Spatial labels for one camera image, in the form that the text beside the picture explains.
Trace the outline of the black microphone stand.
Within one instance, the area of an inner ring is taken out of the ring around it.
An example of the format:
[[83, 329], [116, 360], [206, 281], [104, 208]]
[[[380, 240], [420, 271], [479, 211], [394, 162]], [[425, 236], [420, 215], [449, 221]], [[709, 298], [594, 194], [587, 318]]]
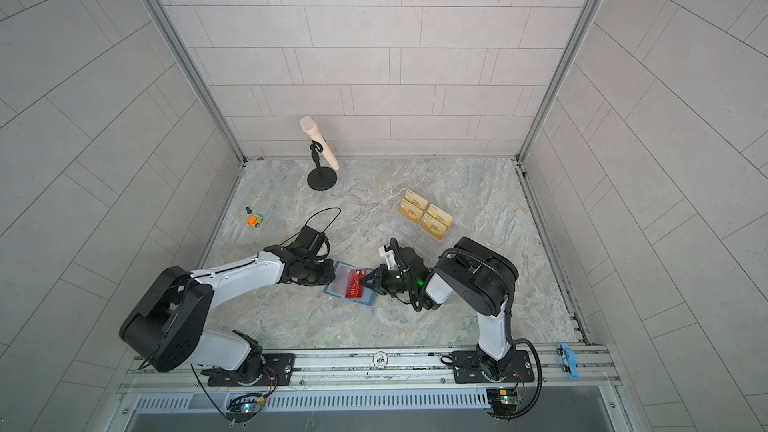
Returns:
[[312, 141], [309, 149], [314, 168], [307, 176], [308, 186], [315, 191], [325, 191], [332, 188], [337, 182], [337, 174], [331, 167], [321, 165], [320, 155], [324, 151], [323, 146], [319, 142]]

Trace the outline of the aluminium mounting rail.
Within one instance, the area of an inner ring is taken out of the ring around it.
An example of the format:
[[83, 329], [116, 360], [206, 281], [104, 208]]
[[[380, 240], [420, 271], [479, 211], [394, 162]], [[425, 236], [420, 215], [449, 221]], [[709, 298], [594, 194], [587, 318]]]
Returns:
[[569, 345], [579, 378], [563, 371], [558, 344], [519, 345], [511, 372], [491, 381], [479, 368], [472, 348], [362, 348], [273, 350], [265, 354], [267, 375], [250, 386], [211, 385], [203, 367], [182, 365], [170, 372], [133, 367], [121, 380], [121, 392], [319, 392], [326, 390], [405, 390], [518, 387], [532, 394], [537, 386], [608, 386], [621, 379], [604, 346]]

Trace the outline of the right green circuit board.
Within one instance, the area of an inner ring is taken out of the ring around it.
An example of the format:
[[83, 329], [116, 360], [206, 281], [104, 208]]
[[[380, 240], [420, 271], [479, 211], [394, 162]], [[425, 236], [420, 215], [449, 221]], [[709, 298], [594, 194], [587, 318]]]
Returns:
[[487, 389], [489, 414], [496, 418], [514, 417], [522, 407], [523, 397], [516, 389]]

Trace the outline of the green circuit board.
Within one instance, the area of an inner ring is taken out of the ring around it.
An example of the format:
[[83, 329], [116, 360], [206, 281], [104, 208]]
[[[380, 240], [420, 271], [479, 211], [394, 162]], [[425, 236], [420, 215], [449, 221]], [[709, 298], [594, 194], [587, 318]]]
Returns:
[[514, 417], [522, 407], [523, 397], [516, 389], [487, 389], [489, 414], [496, 418]]
[[235, 423], [246, 423], [260, 413], [266, 398], [261, 393], [248, 393], [231, 399], [226, 408], [226, 415]]

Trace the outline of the green orange toy truck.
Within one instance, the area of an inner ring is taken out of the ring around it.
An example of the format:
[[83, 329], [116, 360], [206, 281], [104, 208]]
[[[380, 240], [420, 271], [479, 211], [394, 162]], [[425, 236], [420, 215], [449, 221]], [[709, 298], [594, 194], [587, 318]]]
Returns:
[[251, 227], [259, 227], [263, 221], [264, 218], [261, 215], [251, 215], [247, 218], [246, 223]]

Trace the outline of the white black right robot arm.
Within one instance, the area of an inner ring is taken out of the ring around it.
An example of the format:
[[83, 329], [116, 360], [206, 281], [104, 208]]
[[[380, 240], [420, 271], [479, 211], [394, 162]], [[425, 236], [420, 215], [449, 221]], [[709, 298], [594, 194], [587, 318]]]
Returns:
[[477, 314], [479, 368], [491, 381], [511, 372], [516, 342], [510, 328], [517, 268], [508, 259], [463, 237], [445, 250], [433, 267], [411, 247], [396, 239], [379, 249], [384, 262], [359, 280], [378, 295], [400, 299], [414, 311], [435, 310], [452, 296]]

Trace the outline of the cream microphone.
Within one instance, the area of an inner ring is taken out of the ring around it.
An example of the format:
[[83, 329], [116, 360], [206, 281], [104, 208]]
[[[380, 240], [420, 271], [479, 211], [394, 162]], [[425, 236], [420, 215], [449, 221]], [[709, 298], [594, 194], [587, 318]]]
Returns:
[[334, 171], [340, 170], [340, 165], [331, 151], [330, 146], [321, 134], [318, 124], [311, 116], [304, 116], [300, 119], [300, 126], [307, 136], [314, 142], [317, 142], [322, 147], [322, 155], [328, 163], [329, 167]]

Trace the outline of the clear acrylic card tray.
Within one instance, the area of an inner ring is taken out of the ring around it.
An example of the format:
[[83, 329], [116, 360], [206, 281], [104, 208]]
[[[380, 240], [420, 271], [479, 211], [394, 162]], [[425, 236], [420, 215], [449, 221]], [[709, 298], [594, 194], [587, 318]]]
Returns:
[[398, 212], [437, 240], [445, 238], [454, 221], [451, 214], [410, 189], [405, 190]]

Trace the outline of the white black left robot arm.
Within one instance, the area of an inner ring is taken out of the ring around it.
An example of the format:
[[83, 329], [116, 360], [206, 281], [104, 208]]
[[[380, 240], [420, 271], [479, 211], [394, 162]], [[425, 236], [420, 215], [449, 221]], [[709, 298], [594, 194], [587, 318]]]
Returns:
[[206, 327], [218, 306], [275, 284], [325, 286], [334, 278], [325, 233], [307, 225], [288, 245], [272, 245], [211, 269], [163, 270], [119, 328], [120, 339], [158, 372], [199, 365], [209, 383], [250, 386], [267, 375], [263, 348], [247, 334]]

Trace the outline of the left green circuit board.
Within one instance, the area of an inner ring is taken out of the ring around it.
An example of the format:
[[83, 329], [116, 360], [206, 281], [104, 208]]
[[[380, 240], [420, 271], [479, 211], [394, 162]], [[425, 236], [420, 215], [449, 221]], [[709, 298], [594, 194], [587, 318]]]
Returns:
[[231, 399], [226, 408], [226, 415], [235, 423], [246, 423], [260, 413], [266, 398], [261, 393], [248, 393]]

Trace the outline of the blue clip on rail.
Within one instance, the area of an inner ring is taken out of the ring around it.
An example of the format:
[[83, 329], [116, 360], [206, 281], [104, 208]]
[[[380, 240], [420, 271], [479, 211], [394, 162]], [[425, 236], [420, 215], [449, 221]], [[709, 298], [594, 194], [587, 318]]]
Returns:
[[563, 371], [571, 380], [579, 378], [578, 361], [575, 352], [567, 343], [560, 343], [557, 349], [561, 357]]

